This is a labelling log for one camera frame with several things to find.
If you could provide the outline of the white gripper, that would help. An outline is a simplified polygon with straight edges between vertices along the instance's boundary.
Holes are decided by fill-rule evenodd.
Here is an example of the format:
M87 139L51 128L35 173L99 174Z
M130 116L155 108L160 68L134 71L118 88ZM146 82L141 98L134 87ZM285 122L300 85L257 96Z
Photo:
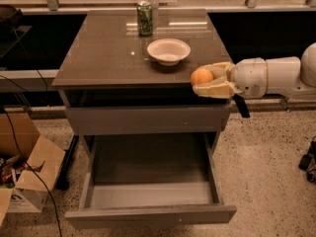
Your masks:
M267 92L268 68L262 58L243 59L237 64L217 62L204 65L203 68L210 71L214 79L230 78L233 83L224 81L193 86L193 91L200 97L229 99L238 94L244 99L258 99Z

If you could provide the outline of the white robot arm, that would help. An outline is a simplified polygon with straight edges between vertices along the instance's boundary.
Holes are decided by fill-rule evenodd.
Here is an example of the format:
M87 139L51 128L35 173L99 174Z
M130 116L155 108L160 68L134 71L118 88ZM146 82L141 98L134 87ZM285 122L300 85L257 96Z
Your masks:
M314 100L316 96L316 43L300 58L296 56L219 62L199 67L191 75L194 92L200 97L260 99L282 95L290 99Z

